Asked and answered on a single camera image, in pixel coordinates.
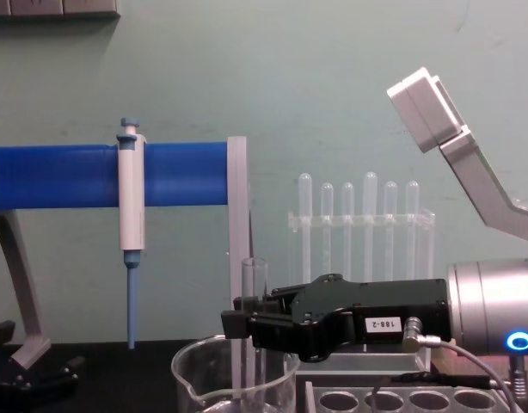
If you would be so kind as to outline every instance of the test tube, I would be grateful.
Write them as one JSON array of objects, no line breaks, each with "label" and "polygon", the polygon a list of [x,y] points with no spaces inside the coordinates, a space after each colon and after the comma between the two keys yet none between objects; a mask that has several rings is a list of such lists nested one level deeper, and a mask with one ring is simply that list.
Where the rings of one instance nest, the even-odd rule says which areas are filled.
[{"label": "test tube", "polygon": [[344,228],[344,279],[352,280],[352,220],[353,220],[353,185],[346,182],[342,185],[342,218]]},{"label": "test tube", "polygon": [[367,172],[364,178],[364,280],[371,282],[373,277],[373,224],[377,214],[377,174]]},{"label": "test tube", "polygon": [[386,218],[384,236],[384,279],[394,280],[394,224],[398,203],[398,186],[393,181],[384,185],[384,217]]},{"label": "test tube", "polygon": [[436,215],[428,211],[427,216],[430,226],[427,231],[427,247],[424,250],[427,251],[427,278],[431,280],[434,274],[434,228]]},{"label": "test tube", "polygon": [[[261,258],[246,258],[242,262],[242,295],[261,299],[267,294],[267,263]],[[266,350],[255,348],[251,338],[242,344],[242,388],[266,382]]]},{"label": "test tube", "polygon": [[408,215],[408,280],[415,279],[415,259],[417,244],[417,214],[419,213],[419,184],[415,181],[408,182],[405,187],[405,213]]},{"label": "test tube", "polygon": [[302,226],[302,279],[306,284],[311,281],[312,177],[309,174],[298,177],[298,215]]},{"label": "test tube", "polygon": [[322,225],[323,225],[323,273],[331,274],[331,219],[333,218],[333,185],[322,185]]}]

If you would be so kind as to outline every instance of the gray cable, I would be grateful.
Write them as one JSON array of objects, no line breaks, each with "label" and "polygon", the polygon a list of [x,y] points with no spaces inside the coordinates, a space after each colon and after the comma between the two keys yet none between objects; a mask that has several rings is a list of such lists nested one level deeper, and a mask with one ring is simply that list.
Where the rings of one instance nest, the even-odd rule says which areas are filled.
[{"label": "gray cable", "polygon": [[511,390],[508,388],[507,383],[505,383],[505,380],[490,366],[488,366],[486,363],[484,363],[482,360],[480,360],[478,357],[473,355],[470,351],[465,350],[464,348],[460,348],[459,346],[456,346],[455,344],[451,344],[450,342],[439,342],[439,346],[443,348],[448,348],[452,351],[455,351],[457,354],[462,355],[472,361],[474,364],[479,366],[484,372],[489,374],[489,376],[495,380],[497,385],[501,388],[503,393],[505,394],[505,398],[507,398],[508,407],[511,413],[518,413],[518,405],[516,404],[516,401],[514,400],[513,394],[511,393]]},{"label": "gray cable", "polygon": [[[480,360],[478,357],[473,355],[470,351],[465,350],[464,348],[461,348],[459,346],[456,346],[455,344],[451,344],[450,342],[439,342],[436,344],[439,347],[447,348],[452,351],[455,351],[457,354],[462,355],[463,357],[466,357],[469,359],[469,361],[472,361],[474,364],[479,366],[484,372],[486,372],[495,382],[497,385],[501,388],[503,391],[503,394],[505,395],[505,398],[508,402],[508,407],[511,413],[518,413],[518,405],[516,404],[516,400],[514,400],[514,396],[511,393],[511,390],[508,388],[507,383],[505,383],[505,380],[490,366],[488,366],[486,363],[484,363],[482,360]],[[381,388],[381,384],[376,385],[373,387],[373,390],[371,392],[371,413],[377,413],[377,400],[375,397],[378,394],[378,391]]]},{"label": "gray cable", "polygon": [[385,385],[386,383],[388,383],[389,379],[388,378],[384,378],[381,380],[381,382],[376,385],[375,387],[373,387],[373,390],[371,391],[371,413],[377,413],[377,394],[378,394],[378,391],[381,389],[381,387],[383,385]]}]

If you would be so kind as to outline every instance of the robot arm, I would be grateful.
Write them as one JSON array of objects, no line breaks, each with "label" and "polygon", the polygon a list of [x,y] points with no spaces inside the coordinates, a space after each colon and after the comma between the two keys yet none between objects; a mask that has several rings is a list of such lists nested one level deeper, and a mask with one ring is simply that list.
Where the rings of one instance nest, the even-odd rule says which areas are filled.
[{"label": "robot arm", "polygon": [[227,338],[252,336],[255,347],[296,353],[302,361],[326,359],[348,342],[402,342],[411,317],[421,320],[423,334],[451,339],[444,280],[358,283],[327,274],[263,300],[236,299],[234,308],[222,313]]},{"label": "robot arm", "polygon": [[388,96],[421,150],[438,146],[484,224],[528,239],[528,207],[508,197],[439,78],[421,68]]}]

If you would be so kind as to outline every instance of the gray stand leg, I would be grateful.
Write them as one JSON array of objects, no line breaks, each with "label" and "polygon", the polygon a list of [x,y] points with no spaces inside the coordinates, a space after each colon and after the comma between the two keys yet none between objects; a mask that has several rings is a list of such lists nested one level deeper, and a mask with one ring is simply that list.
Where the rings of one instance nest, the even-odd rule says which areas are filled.
[{"label": "gray stand leg", "polygon": [[12,358],[30,368],[49,348],[39,317],[39,303],[15,211],[0,213],[0,244],[14,283],[26,339]]}]

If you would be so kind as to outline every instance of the rack hole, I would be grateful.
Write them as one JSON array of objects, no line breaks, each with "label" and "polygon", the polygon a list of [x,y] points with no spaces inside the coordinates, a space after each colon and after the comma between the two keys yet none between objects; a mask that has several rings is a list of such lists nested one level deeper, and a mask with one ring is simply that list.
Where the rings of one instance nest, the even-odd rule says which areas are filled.
[{"label": "rack hole", "polygon": [[458,391],[455,393],[455,400],[470,409],[485,410],[495,406],[495,401],[491,396],[475,390]]},{"label": "rack hole", "polygon": [[353,411],[358,407],[358,399],[346,391],[325,393],[319,403],[326,409],[333,411]]},{"label": "rack hole", "polygon": [[443,410],[450,401],[437,391],[417,391],[409,396],[409,401],[424,410]]},{"label": "rack hole", "polygon": [[[371,407],[371,394],[365,396],[365,402]],[[403,400],[395,393],[389,391],[380,391],[375,396],[375,403],[377,410],[380,411],[395,411],[401,409]]]}]

